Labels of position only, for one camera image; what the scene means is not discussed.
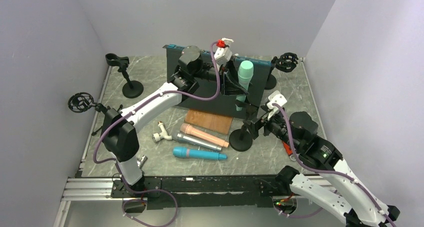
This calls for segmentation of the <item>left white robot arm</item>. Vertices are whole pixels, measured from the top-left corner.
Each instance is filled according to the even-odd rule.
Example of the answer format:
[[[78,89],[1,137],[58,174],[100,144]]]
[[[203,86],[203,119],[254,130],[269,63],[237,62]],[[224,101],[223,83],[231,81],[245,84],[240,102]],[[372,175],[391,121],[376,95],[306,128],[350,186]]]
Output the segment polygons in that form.
[[[123,177],[124,191],[131,197],[144,190],[144,173],[138,166],[138,132],[167,109],[186,99],[209,102],[219,95],[246,97],[254,73],[254,64],[243,60],[234,66],[229,45],[223,40],[212,43],[210,60],[203,51],[191,45],[181,50],[174,73],[158,90],[138,103],[120,111],[103,109],[104,121],[99,143],[112,154]]]

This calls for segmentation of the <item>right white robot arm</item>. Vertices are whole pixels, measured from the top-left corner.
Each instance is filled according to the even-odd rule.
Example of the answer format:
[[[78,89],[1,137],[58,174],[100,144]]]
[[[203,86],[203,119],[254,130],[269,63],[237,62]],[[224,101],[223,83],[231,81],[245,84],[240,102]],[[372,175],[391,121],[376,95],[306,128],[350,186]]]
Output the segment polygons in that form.
[[[305,111],[287,115],[277,104],[260,118],[243,122],[253,139],[264,130],[290,147],[296,162],[304,169],[328,181],[335,192],[312,183],[297,169],[286,165],[275,176],[275,189],[282,195],[290,192],[303,196],[337,217],[347,227],[385,227],[395,222],[400,210],[387,205],[372,194],[353,173],[341,152],[318,135],[318,124]]]

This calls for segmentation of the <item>black round-base clip stand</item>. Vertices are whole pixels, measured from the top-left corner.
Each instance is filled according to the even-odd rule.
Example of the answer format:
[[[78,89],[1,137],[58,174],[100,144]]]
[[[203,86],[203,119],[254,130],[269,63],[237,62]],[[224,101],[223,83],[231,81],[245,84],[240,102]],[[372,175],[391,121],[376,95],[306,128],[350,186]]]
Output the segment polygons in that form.
[[[119,57],[114,53],[108,53],[105,55],[105,60],[110,67],[118,67],[117,71],[121,73],[123,78],[126,80],[126,83],[122,87],[122,94],[126,98],[134,99],[143,93],[143,84],[137,80],[131,80],[127,72],[127,68],[130,65],[129,57]]]

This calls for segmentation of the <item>pink microphone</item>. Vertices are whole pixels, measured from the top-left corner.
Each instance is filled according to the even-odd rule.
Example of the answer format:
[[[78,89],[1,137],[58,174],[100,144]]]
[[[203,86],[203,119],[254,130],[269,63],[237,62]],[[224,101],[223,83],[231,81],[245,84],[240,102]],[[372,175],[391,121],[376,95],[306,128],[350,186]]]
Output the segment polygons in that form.
[[[187,124],[187,123],[183,123],[181,125],[180,131],[183,132],[184,134],[197,137],[199,139],[202,139],[204,141],[208,141],[208,142],[215,144],[217,146],[220,146],[220,147],[228,148],[229,145],[230,145],[229,142],[225,141],[224,139],[221,139],[221,138],[216,137],[214,135],[211,135],[207,132],[204,132],[200,129],[197,129],[194,126]]]

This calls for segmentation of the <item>black tripod shock-mount stand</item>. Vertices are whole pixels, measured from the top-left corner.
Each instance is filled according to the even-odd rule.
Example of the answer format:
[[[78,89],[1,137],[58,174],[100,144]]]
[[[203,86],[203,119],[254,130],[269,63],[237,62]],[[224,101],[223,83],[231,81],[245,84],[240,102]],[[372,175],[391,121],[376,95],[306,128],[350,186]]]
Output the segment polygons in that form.
[[[91,135],[94,136],[101,131],[103,134],[106,129],[122,117],[121,104],[118,109],[111,108],[109,105],[104,106],[102,103],[95,102],[94,97],[87,92],[79,92],[72,95],[68,100],[68,108],[74,113],[83,113],[93,108],[95,111],[104,114],[102,126],[95,130]]]

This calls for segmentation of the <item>grey microphone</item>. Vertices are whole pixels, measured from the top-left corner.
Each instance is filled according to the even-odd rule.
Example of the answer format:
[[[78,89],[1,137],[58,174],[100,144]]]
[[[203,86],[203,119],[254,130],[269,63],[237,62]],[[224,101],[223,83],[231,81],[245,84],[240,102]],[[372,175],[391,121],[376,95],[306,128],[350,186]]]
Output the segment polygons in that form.
[[[182,132],[175,132],[172,135],[172,139],[179,142],[179,143],[185,143],[185,144],[190,144],[190,145],[194,145],[194,146],[198,146],[198,147],[203,147],[206,148],[208,150],[212,150],[212,151],[216,151],[216,152],[221,152],[222,151],[222,147],[216,144],[213,144],[211,142],[208,142],[206,140],[191,136],[191,135],[187,135],[184,134]]]

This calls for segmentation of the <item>blue microphone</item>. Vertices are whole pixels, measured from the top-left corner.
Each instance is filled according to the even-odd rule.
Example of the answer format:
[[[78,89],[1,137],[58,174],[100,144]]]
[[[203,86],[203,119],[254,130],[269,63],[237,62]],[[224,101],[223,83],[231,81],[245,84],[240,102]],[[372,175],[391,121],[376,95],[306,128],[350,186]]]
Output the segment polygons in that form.
[[[213,151],[204,151],[190,149],[182,146],[177,146],[173,148],[173,155],[177,158],[194,158],[194,159],[203,159],[203,160],[226,160],[228,157],[226,154]]]

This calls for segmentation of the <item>mint green microphone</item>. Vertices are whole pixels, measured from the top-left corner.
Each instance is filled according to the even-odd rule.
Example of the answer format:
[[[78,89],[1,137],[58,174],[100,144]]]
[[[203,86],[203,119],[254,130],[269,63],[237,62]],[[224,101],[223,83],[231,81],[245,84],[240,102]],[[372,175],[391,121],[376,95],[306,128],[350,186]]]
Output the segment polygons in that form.
[[[245,89],[249,89],[249,85],[251,82],[251,79],[254,75],[254,64],[249,60],[244,60],[240,63],[240,66],[238,68],[237,76],[238,76],[238,83]],[[236,97],[236,101],[245,102],[247,98],[246,94],[238,95]],[[241,111],[242,107],[236,105],[236,111]]]

